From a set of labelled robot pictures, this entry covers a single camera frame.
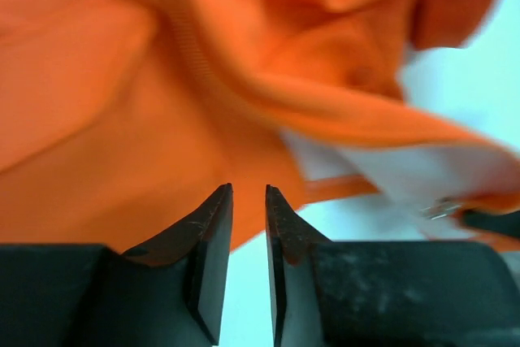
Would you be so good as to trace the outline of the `orange zip-up jacket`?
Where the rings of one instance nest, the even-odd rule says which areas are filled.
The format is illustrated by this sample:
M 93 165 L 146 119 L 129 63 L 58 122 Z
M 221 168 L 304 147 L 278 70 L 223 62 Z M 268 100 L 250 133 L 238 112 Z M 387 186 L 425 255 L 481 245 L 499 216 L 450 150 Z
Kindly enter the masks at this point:
M 519 208 L 519 157 L 411 106 L 408 53 L 457 48 L 493 0 L 1 0 L 1 239 L 124 250 L 235 190 L 232 246 L 295 209 L 386 198 L 429 238 Z

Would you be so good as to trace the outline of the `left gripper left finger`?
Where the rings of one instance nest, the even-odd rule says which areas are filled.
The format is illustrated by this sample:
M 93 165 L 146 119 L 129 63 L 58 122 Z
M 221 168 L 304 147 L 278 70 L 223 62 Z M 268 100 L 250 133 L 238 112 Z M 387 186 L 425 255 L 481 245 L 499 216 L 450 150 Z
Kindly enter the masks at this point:
M 117 253 L 99 244 L 1 248 L 4 346 L 215 346 L 233 191 Z

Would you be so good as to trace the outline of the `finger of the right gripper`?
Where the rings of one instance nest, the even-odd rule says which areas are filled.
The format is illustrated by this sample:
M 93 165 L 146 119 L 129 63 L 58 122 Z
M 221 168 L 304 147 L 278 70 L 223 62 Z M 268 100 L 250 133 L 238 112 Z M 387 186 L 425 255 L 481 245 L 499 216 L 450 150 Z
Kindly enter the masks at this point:
M 463 213 L 462 222 L 470 228 L 519 239 L 520 211 L 505 215 L 490 215 L 482 211 L 468 210 Z

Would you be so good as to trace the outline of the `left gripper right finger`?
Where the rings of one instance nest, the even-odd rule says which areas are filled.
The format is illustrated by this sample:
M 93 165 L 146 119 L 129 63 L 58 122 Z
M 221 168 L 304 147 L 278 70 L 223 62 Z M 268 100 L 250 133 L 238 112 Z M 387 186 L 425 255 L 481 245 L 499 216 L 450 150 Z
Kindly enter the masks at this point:
M 516 346 L 519 289 L 471 241 L 332 241 L 266 188 L 277 346 Z

